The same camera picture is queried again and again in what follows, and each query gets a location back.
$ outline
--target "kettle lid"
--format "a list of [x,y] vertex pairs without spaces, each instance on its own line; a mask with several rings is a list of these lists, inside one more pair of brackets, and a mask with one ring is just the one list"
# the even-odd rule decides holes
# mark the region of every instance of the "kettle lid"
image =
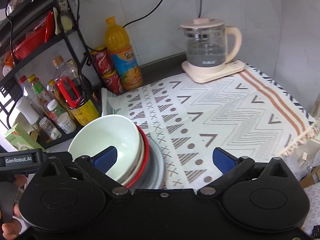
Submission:
[[198,18],[185,23],[181,23],[180,27],[194,29],[194,28],[210,28],[224,25],[224,21],[215,18]]

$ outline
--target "green box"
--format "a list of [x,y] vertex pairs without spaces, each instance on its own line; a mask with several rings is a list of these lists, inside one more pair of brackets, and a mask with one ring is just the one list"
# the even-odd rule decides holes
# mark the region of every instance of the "green box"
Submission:
[[30,135],[23,129],[20,124],[16,124],[4,135],[6,140],[17,149],[17,151],[31,150],[31,149],[42,149],[44,148],[34,141]]

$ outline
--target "orange juice bottle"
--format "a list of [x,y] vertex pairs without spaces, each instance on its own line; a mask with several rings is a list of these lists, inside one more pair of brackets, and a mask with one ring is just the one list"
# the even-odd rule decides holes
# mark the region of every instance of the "orange juice bottle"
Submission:
[[142,76],[136,57],[134,56],[130,39],[115,17],[106,19],[108,29],[104,36],[110,56],[121,78],[123,87],[130,91],[142,86]]

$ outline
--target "human hand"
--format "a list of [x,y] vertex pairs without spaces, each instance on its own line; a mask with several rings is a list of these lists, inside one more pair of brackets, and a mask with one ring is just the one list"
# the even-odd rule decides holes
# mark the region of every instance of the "human hand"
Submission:
[[[13,184],[16,185],[17,187],[21,187],[26,183],[27,183],[27,177],[24,175],[19,175],[19,176],[16,176],[16,181]],[[14,205],[13,215],[18,218],[21,218],[20,212],[19,212],[19,206],[17,203]],[[22,229],[22,225],[17,219],[12,219],[11,223],[6,223],[2,225],[3,236],[6,240],[15,239],[19,235],[21,229]]]

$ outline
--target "red can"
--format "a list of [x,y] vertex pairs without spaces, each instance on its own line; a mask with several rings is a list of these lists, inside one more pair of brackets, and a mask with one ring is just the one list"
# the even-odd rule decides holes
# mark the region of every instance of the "red can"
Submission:
[[[96,48],[96,50],[102,50],[102,49],[104,49],[104,47]],[[96,50],[91,51],[90,54],[92,56],[94,65],[96,66],[101,76],[114,71],[115,69],[112,65],[112,61],[108,55],[107,49],[103,51],[96,51]]]
[[102,78],[106,84],[107,89],[112,93],[120,95],[124,91],[119,74],[116,70],[112,73],[102,76]]

